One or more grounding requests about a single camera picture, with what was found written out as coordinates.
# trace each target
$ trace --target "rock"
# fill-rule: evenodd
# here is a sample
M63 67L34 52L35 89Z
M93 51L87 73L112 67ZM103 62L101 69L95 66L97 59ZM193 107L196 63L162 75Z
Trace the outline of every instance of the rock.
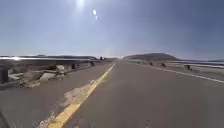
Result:
M44 73L41 77L40 77L40 81L47 81L51 78L55 78L56 74L55 73Z
M23 81L25 84L28 84L31 81L39 80L40 77L43 75L43 71L30 71L23 74Z

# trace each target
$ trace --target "white edge line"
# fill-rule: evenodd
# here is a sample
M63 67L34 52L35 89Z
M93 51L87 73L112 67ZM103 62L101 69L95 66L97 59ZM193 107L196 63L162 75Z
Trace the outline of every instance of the white edge line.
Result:
M134 64L134 65L153 68L153 69L157 69L157 70L163 70L163 71L167 71L167 72L173 72L173 73L187 75L187 76L193 76L193 77L211 80L211 81L215 81L215 82L219 82L219 83L224 83L224 81L222 81L222 80L212 79L212 78L208 78L208 77L204 77L204 76L198 76L198 75L193 75L193 74L189 74L189 73L183 73L183 72L178 72L178 71L173 71L173 70L168 70L168 69L163 69L163 68L151 67L151 66L147 66L147 65L140 65L140 64Z

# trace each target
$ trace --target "road marking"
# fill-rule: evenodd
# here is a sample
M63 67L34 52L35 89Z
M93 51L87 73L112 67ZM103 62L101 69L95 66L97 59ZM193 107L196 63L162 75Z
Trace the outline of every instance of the road marking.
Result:
M61 112L55 120L48 126L48 128L62 128L63 125L68 121L68 119L79 109L82 103L90 96L90 94L94 91L94 89L103 81L103 79L108 75L108 73L115 66L111 66L99 79L97 79L92 85L91 88L87 92L86 98L81 103L73 103L70 104L63 112Z
M148 68L153 68L153 69L167 71L167 72L173 72L173 73L187 75L187 76L193 76L193 77L197 77L197 78L201 78L201 79L206 79L206 80L211 80L211 81L215 81L215 82L219 82L219 83L224 83L224 81L222 81L222 80L217 80L217 79L208 78L208 77L204 77L204 76L198 76L198 75L193 75L193 74L189 74L189 73L183 73L183 72L178 72L178 71L173 71L173 70L168 70L168 69L163 69L163 68L158 68L158 67L151 67L151 66L141 65L141 64L134 64L134 65L148 67Z

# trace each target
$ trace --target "pavement patch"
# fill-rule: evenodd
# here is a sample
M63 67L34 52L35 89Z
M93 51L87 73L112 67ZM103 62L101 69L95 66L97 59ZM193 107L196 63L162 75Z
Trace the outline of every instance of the pavement patch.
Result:
M61 112L48 126L48 128L61 128L63 125L68 121L68 119L79 109L79 107L82 105L82 103L85 102L85 100L89 97L89 95L94 91L94 89L103 81L103 79L108 75L108 73L112 70L112 68L109 68L99 79L97 79L94 82L90 82L90 84L84 86L83 88L79 90L72 90L71 92L68 92L65 94L65 97L67 97L67 100L65 104L68 105L67 108L63 112Z

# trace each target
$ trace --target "asphalt road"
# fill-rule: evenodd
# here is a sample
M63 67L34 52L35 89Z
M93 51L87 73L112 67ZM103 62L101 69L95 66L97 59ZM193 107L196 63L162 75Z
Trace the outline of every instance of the asphalt road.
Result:
M10 128L34 128L54 113L63 111L64 94L74 88L80 88L99 78L112 63L98 64L91 68L69 74L62 80L44 82L41 86L26 89L12 88L0 90L1 114Z
M64 127L223 128L224 84L119 61Z

